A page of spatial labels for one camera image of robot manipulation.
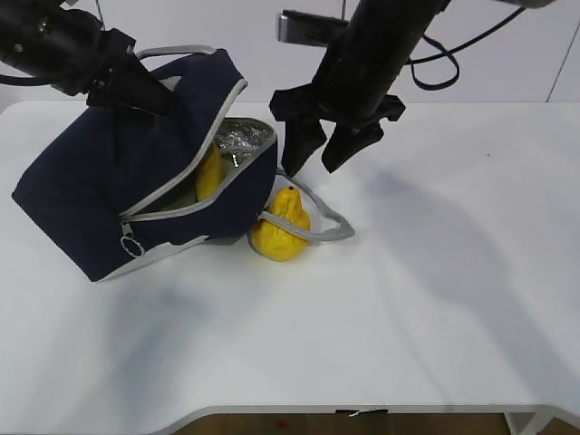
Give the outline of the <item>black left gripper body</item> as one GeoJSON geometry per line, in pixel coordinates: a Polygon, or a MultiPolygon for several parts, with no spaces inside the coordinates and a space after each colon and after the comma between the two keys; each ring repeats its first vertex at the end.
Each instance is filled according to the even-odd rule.
{"type": "Polygon", "coordinates": [[[88,93],[104,82],[110,70],[134,56],[136,40],[119,29],[99,29],[93,40],[67,61],[67,94],[88,93]]]}

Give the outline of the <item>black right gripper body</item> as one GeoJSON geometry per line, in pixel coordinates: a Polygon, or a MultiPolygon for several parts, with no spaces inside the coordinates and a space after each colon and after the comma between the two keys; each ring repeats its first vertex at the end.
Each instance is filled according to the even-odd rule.
{"type": "Polygon", "coordinates": [[[376,82],[311,82],[276,90],[269,108],[287,131],[322,134],[322,121],[360,130],[382,119],[397,121],[405,111],[399,97],[376,82]]]}

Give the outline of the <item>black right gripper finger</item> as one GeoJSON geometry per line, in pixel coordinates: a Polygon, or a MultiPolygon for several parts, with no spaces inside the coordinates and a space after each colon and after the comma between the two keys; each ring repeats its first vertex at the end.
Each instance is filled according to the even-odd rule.
{"type": "Polygon", "coordinates": [[[285,173],[289,177],[294,177],[326,141],[327,137],[319,120],[286,121],[285,145],[281,160],[285,173]]]}
{"type": "Polygon", "coordinates": [[[337,124],[325,146],[322,163],[329,173],[334,173],[359,151],[379,142],[383,135],[380,123],[360,129],[337,124]]]}

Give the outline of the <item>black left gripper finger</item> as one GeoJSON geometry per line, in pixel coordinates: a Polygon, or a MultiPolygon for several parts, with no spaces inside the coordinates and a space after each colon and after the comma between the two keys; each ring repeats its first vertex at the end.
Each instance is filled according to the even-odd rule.
{"type": "Polygon", "coordinates": [[[149,113],[158,113],[154,101],[129,88],[100,88],[89,92],[86,103],[89,107],[136,109],[149,113]]]}
{"type": "Polygon", "coordinates": [[[155,102],[156,115],[167,115],[173,107],[173,92],[157,80],[135,54],[127,55],[116,72],[116,88],[129,88],[155,102]]]}

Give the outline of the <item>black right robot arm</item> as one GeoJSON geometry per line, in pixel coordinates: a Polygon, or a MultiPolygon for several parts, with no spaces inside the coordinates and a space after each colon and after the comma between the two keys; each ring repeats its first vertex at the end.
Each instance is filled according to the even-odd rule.
{"type": "Polygon", "coordinates": [[[315,151],[328,172],[383,137],[382,120],[397,121],[405,106],[389,93],[445,1],[361,1],[348,20],[284,10],[276,38],[323,47],[313,79],[277,90],[269,103],[285,125],[282,167],[296,175],[315,151]]]}

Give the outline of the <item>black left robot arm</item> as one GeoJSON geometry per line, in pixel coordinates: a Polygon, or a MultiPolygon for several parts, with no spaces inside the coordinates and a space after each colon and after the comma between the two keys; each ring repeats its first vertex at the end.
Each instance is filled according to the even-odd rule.
{"type": "Polygon", "coordinates": [[[1,63],[21,72],[3,74],[13,87],[51,86],[83,94],[90,107],[170,112],[173,93],[138,59],[136,40],[103,28],[97,16],[65,9],[61,1],[1,3],[1,63]]]}

